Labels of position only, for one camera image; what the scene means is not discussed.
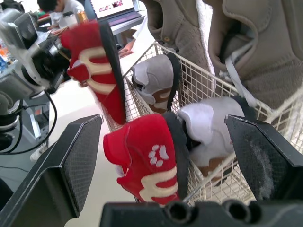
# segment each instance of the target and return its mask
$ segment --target gray shoe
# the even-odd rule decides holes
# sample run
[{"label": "gray shoe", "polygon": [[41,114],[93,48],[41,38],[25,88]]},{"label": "gray shoe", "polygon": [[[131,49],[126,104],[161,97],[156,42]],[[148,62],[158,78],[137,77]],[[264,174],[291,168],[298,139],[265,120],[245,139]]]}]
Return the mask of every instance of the gray shoe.
[{"label": "gray shoe", "polygon": [[[209,71],[204,34],[200,29],[196,0],[140,0],[147,8],[148,28],[157,41],[178,49],[178,54]],[[207,98],[211,81],[182,64],[184,75],[178,92],[180,106]]]},{"label": "gray shoe", "polygon": [[173,53],[160,54],[131,68],[137,92],[155,113],[170,110],[180,79],[180,64]]},{"label": "gray shoe", "polygon": [[302,85],[302,2],[203,1],[214,10],[209,55],[216,75],[228,75],[236,87],[233,77],[240,78],[245,97],[247,89],[256,99],[278,108]]}]

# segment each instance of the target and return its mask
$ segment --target red shoe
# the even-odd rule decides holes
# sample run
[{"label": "red shoe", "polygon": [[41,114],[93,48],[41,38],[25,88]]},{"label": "red shoe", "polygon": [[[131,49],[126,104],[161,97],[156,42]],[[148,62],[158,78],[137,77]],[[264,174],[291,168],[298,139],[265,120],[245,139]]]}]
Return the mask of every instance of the red shoe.
[{"label": "red shoe", "polygon": [[141,117],[106,135],[107,159],[123,169],[117,182],[141,202],[179,200],[174,143],[159,114]]},{"label": "red shoe", "polygon": [[71,51],[67,73],[86,83],[118,124],[126,122],[124,83],[118,51],[106,21],[80,24],[61,36],[63,47]]}]

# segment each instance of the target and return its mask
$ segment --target white wire basket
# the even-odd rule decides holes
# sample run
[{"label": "white wire basket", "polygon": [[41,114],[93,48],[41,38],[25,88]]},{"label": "white wire basket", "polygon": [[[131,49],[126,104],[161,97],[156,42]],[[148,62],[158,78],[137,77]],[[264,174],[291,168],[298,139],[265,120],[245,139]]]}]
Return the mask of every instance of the white wire basket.
[{"label": "white wire basket", "polygon": [[[158,54],[167,54],[169,52],[171,51],[158,43],[154,43],[137,63]],[[203,98],[231,97],[238,94],[234,86],[183,57],[177,54],[176,56],[182,67],[182,76],[171,108],[173,112],[177,113],[181,106],[199,102]],[[128,122],[140,116],[154,113],[133,87],[131,77],[132,72],[129,71],[124,78],[126,117]],[[258,120],[272,124],[300,153],[303,152],[302,98],[303,89],[301,88],[276,110],[271,109],[260,101],[257,101],[258,106],[256,107]],[[106,112],[104,113],[111,131],[121,127]],[[221,179],[214,182],[213,178],[218,175],[221,175]],[[199,169],[191,163],[188,176],[188,196],[184,199],[184,202],[194,205],[197,201],[222,203],[227,199],[237,199],[244,203],[255,199],[240,171],[235,154],[230,155],[224,160],[208,177],[203,177]]]}]

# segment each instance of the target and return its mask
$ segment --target white stripe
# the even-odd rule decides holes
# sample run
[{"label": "white stripe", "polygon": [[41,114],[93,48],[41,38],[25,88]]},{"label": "white stripe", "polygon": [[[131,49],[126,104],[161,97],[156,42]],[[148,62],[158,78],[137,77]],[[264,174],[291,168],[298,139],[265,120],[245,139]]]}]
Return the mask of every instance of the white stripe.
[{"label": "white stripe", "polygon": [[157,186],[160,182],[168,181],[177,175],[177,166],[169,171],[151,174],[141,179],[142,189],[139,194],[146,202],[152,202],[152,198],[165,198],[174,195],[178,191],[178,183],[169,188],[160,188]]},{"label": "white stripe", "polygon": [[106,74],[112,72],[112,67],[109,63],[97,64],[90,61],[91,58],[105,57],[106,53],[103,47],[94,47],[83,50],[79,54],[79,60],[85,64],[91,75]]},{"label": "white stripe", "polygon": [[88,79],[86,82],[93,91],[104,95],[110,94],[116,87],[115,84],[101,84],[93,81],[92,79]]}]

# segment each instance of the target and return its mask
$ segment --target shoe sole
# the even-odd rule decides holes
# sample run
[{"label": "shoe sole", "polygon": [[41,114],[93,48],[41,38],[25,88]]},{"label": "shoe sole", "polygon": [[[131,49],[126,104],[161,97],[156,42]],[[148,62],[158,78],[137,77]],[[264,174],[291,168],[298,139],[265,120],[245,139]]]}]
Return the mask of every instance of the shoe sole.
[{"label": "shoe sole", "polygon": [[104,45],[103,47],[107,55],[107,58],[109,60],[109,63],[112,67],[115,80],[117,82],[118,88],[121,93],[124,111],[126,112],[124,82],[121,73],[119,54],[116,48],[116,43],[114,42],[115,38],[107,20],[101,20],[99,24],[100,24],[101,40]]},{"label": "shoe sole", "polygon": [[174,142],[177,163],[178,195],[182,200],[188,193],[189,151],[186,147],[187,139],[182,125],[174,113],[167,112],[162,116],[166,121]]},{"label": "shoe sole", "polygon": [[174,101],[174,97],[176,95],[178,86],[179,86],[179,81],[180,81],[180,74],[181,74],[181,66],[179,63],[178,58],[174,53],[168,53],[167,57],[169,58],[171,65],[173,67],[174,71],[174,81],[171,87],[171,92],[169,95],[168,103],[167,103],[167,110],[171,110],[172,103]]}]

